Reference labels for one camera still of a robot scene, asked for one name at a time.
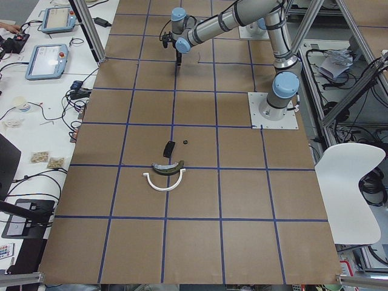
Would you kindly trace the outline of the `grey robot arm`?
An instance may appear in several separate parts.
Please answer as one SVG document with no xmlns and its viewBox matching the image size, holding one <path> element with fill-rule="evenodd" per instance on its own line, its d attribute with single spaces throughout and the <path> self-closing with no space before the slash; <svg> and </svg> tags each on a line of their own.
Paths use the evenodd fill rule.
<svg viewBox="0 0 388 291">
<path fill-rule="evenodd" d="M 223 11 L 200 21 L 188 15 L 184 8 L 171 12 L 171 31 L 161 32 L 159 40 L 167 48 L 171 43 L 176 51 L 176 64 L 181 65 L 183 54 L 191 48 L 213 39 L 236 27 L 244 27 L 263 18 L 272 46 L 276 74 L 300 73 L 301 65 L 293 49 L 286 24 L 286 1 L 235 1 Z"/>
<path fill-rule="evenodd" d="M 259 20 L 251 23 L 249 25 L 249 30 L 251 34 L 254 35 L 263 35 L 267 32 L 266 23 L 264 18 L 259 18 Z"/>
</svg>

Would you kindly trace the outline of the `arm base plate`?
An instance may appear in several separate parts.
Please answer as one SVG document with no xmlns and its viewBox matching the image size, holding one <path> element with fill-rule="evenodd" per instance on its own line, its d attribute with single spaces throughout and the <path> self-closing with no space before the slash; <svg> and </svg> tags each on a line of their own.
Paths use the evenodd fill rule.
<svg viewBox="0 0 388 291">
<path fill-rule="evenodd" d="M 267 102 L 267 92 L 248 92 L 252 129 L 298 130 L 292 101 L 286 108 L 275 109 Z"/>
<path fill-rule="evenodd" d="M 268 41 L 269 35 L 267 30 L 263 30 L 259 27 L 239 27 L 239 38 L 245 40 L 259 40 Z"/>
</svg>

